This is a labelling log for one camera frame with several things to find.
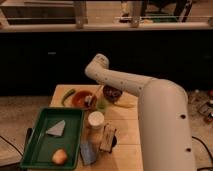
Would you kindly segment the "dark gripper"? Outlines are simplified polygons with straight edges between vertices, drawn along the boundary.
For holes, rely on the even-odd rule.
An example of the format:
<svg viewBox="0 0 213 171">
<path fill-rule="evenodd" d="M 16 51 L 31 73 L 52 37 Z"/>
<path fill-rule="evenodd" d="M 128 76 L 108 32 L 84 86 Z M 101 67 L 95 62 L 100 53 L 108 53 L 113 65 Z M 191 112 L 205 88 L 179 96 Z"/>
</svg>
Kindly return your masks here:
<svg viewBox="0 0 213 171">
<path fill-rule="evenodd" d="M 103 88 L 103 95 L 109 102 L 116 102 L 119 100 L 123 92 L 114 87 L 105 85 Z"/>
</svg>

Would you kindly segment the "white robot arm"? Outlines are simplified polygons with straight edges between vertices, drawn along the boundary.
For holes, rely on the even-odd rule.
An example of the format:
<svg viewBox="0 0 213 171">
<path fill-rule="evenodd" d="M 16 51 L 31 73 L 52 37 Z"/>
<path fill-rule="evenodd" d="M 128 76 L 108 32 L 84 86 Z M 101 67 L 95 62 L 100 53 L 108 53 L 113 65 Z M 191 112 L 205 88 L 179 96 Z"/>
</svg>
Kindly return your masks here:
<svg viewBox="0 0 213 171">
<path fill-rule="evenodd" d="M 178 84 L 109 68 L 97 54 L 85 68 L 87 77 L 138 98 L 143 171 L 196 171 L 188 118 L 188 96 Z"/>
</svg>

